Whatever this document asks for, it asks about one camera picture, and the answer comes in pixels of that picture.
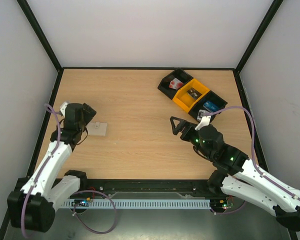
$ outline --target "black edge trim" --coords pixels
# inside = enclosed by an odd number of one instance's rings
[[[107,70],[176,70],[179,67],[136,67],[136,66],[65,66],[63,69],[107,69]],[[234,68],[223,67],[181,67],[183,70],[233,71]]]
[[[246,48],[241,60],[239,61],[235,71],[240,73],[244,68],[245,64],[247,63],[250,55],[254,51],[255,47],[257,46],[258,42],[260,41],[261,37],[265,33],[268,25],[270,24],[271,20],[274,18],[276,12],[278,11],[280,5],[284,0],[273,0],[271,6],[269,7],[268,11],[266,12],[262,22],[260,23],[258,29],[256,30],[251,42],[249,43],[248,47]]]
[[[20,191],[28,181],[27,177],[19,178],[15,186],[15,191]],[[53,187],[61,181],[57,178]],[[209,190],[208,180],[140,180],[140,179],[87,179],[87,187],[94,187],[106,195],[113,195],[117,192],[125,193],[178,193],[183,196],[204,197],[209,200],[225,200],[227,194],[214,194]],[[89,197],[90,193],[83,193],[80,196]],[[77,199],[78,195],[73,195],[71,199]]]
[[[288,232],[289,232],[289,236],[290,236],[291,240],[298,240],[298,236],[297,236],[297,233],[295,231],[291,231],[291,230],[288,229]]]
[[[55,80],[55,83],[54,83],[54,86],[53,86],[53,89],[52,89],[52,93],[51,93],[51,97],[50,97],[50,100],[49,100],[49,104],[51,106],[53,106],[54,103],[55,103],[63,73],[64,73],[64,70],[61,68],[61,70],[58,72],[58,74],[56,76],[56,80]],[[39,132],[39,136],[38,136],[38,139],[36,141],[36,144],[35,144],[35,147],[34,147],[34,150],[33,150],[31,162],[30,162],[28,171],[26,173],[27,176],[31,176],[35,171],[38,156],[39,156],[39,153],[40,153],[40,149],[41,149],[42,143],[44,141],[45,133],[46,133],[46,130],[47,130],[47,127],[48,127],[49,119],[50,119],[50,113],[45,112],[43,122],[42,122],[42,125],[41,125],[41,129],[40,129],[40,132]],[[10,219],[9,219],[9,214],[8,214],[8,210],[7,210],[6,213],[5,213],[1,228],[0,228],[0,240],[3,240],[5,238],[9,222],[10,222]]]
[[[8,213],[8,210],[7,210],[5,212],[3,222],[2,222],[2,225],[0,227],[0,240],[4,240],[4,238],[6,236],[7,229],[8,229],[9,222],[10,222],[10,219],[9,219],[9,213]]]
[[[247,96],[246,96],[246,93],[245,93],[245,89],[244,89],[244,86],[243,86],[241,78],[240,78],[240,74],[237,73],[236,71],[233,71],[233,75],[234,75],[236,87],[238,88],[238,92],[239,92],[239,96],[240,96],[240,99],[241,99],[242,107],[244,107],[245,109],[247,109],[251,113],[249,103],[248,103],[248,99],[247,99]],[[251,133],[252,133],[252,128],[251,127],[252,126],[250,124],[249,117],[246,113],[244,115],[245,115],[246,123],[248,124],[248,127],[249,127],[250,135],[251,135]],[[254,136],[254,150],[255,150],[256,157],[258,159],[259,166],[268,172],[269,171],[268,166],[267,166],[267,163],[266,163],[264,153],[263,153],[262,148],[261,148],[261,144],[260,144],[260,140],[259,140],[257,131],[255,131],[255,136]]]
[[[54,51],[52,50],[44,32],[42,31],[36,16],[34,15],[34,13],[32,12],[27,0],[16,0],[18,2],[18,4],[20,5],[24,15],[26,16],[26,18],[28,19],[31,27],[33,28],[36,36],[38,37],[38,39],[40,40],[44,50],[46,51],[46,53],[48,54],[52,64],[54,65],[55,69],[59,72],[61,71],[62,67],[57,59],[57,56],[55,55]]]

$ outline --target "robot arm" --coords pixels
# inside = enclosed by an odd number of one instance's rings
[[[58,148],[53,152],[58,142],[56,130],[52,133],[48,150],[34,174],[20,191],[12,191],[7,198],[13,227],[21,227],[21,213],[26,195],[29,195],[29,199],[24,218],[25,228],[46,232],[54,222],[55,213],[62,203],[81,187],[85,188],[86,173],[74,170],[68,171],[56,186],[53,187],[53,184],[61,167],[80,142],[87,124],[97,112],[85,103],[68,102],[61,105],[60,112],[64,120]]]
[[[170,121],[173,134],[181,132],[180,138],[192,143],[194,151],[217,168],[208,181],[209,189],[250,202],[275,216],[284,227],[300,231],[300,190],[255,166],[248,155],[226,144],[208,117],[203,116],[198,125],[176,117]]]

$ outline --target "wooden table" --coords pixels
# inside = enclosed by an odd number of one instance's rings
[[[106,136],[88,136],[58,174],[87,173],[89,179],[208,179],[212,163],[198,157],[189,142],[172,134],[170,117],[196,122],[157,89],[172,70],[65,69],[54,103],[87,103],[97,114],[93,122],[108,123]],[[230,70],[187,70],[228,102],[241,106]],[[217,115],[212,124],[224,140],[251,155],[251,137],[243,111]],[[37,166],[56,129],[50,118]]]

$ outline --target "purple cable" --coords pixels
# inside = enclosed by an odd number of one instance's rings
[[[112,199],[110,197],[108,197],[106,194],[104,194],[103,192],[100,192],[100,191],[94,191],[94,190],[83,190],[83,191],[77,191],[75,192],[74,194],[72,195],[76,195],[76,194],[83,194],[83,193],[95,193],[95,194],[100,194],[102,195],[103,197],[105,197],[106,199],[108,199],[111,203],[111,205],[113,206],[113,210],[114,210],[114,222],[112,224],[112,226],[107,230],[107,231],[96,231],[96,230],[93,230],[92,228],[88,227],[79,217],[78,217],[78,214],[76,213],[76,206],[75,205],[73,207],[73,215],[75,216],[76,219],[78,219],[78,221],[80,223],[82,223],[82,225],[84,226],[85,229],[87,229],[88,231],[94,233],[94,234],[107,234],[107,233],[110,233],[113,229],[115,229],[115,227],[117,226],[118,224],[118,211],[116,209],[116,205],[114,203],[114,201],[112,201]]]
[[[248,117],[250,119],[250,123],[251,123],[251,131],[252,131],[252,134],[251,134],[251,138],[252,138],[252,141],[251,141],[251,159],[252,159],[252,163],[253,163],[253,166],[254,166],[255,170],[260,175],[262,175],[263,172],[259,169],[259,167],[257,165],[256,158],[255,158],[255,153],[254,153],[254,146],[255,146],[255,124],[254,124],[254,120],[253,120],[250,112],[247,109],[245,109],[244,107],[242,107],[242,106],[229,106],[229,107],[223,108],[223,109],[215,111],[215,112],[208,112],[208,113],[205,114],[205,116],[213,116],[213,115],[219,114],[219,113],[221,113],[223,111],[226,111],[226,110],[229,110],[229,109],[241,109],[241,110],[243,110],[248,115]],[[277,186],[279,189],[281,189],[282,191],[284,191],[285,193],[289,194],[291,197],[293,197],[293,198],[295,197],[295,194],[293,194],[289,190],[286,190],[284,187],[280,186],[278,183],[276,183],[275,181],[273,181],[268,176],[264,175],[263,177],[265,179],[267,179],[270,183],[272,183],[273,185]]]
[[[59,120],[58,120],[58,116],[57,116],[57,113],[55,112],[54,108],[49,105],[49,104],[45,104],[44,105],[45,108],[46,108],[46,111],[48,113],[51,113],[53,114],[54,118],[55,118],[55,121],[56,121],[56,126],[57,126],[57,130],[58,130],[58,135],[57,135],[57,140],[56,140],[56,145],[54,147],[54,149],[51,151],[51,155],[53,155],[56,150],[58,149],[59,147],[59,144],[60,144],[60,138],[61,138],[61,127],[60,127],[60,123],[59,123]],[[51,156],[48,156],[46,158],[46,160],[43,162],[42,166],[40,167],[40,169],[38,170],[38,173],[37,175],[35,176],[33,182],[36,184],[39,177],[40,177],[40,174],[42,173],[42,171],[44,170],[45,166],[47,165],[47,163],[49,162]],[[28,200],[29,200],[29,197],[30,197],[30,194],[31,192],[33,191],[34,187],[31,186],[28,193],[26,194],[25,196],[25,199],[24,199],[24,202],[23,202],[23,206],[22,206],[22,211],[21,211],[21,232],[22,232],[22,235],[23,237],[25,237],[26,239],[30,238],[32,235],[28,235],[26,233],[26,227],[25,227],[25,216],[26,216],[26,207],[27,207],[27,204],[28,204]]]
[[[234,214],[234,213],[236,213],[236,212],[239,212],[241,209],[243,209],[244,206],[245,206],[246,204],[247,204],[247,202],[244,201],[240,207],[238,207],[236,210],[233,210],[233,211],[227,211],[227,212],[215,212],[215,211],[211,208],[211,212],[213,212],[215,215],[228,215],[228,214]]]

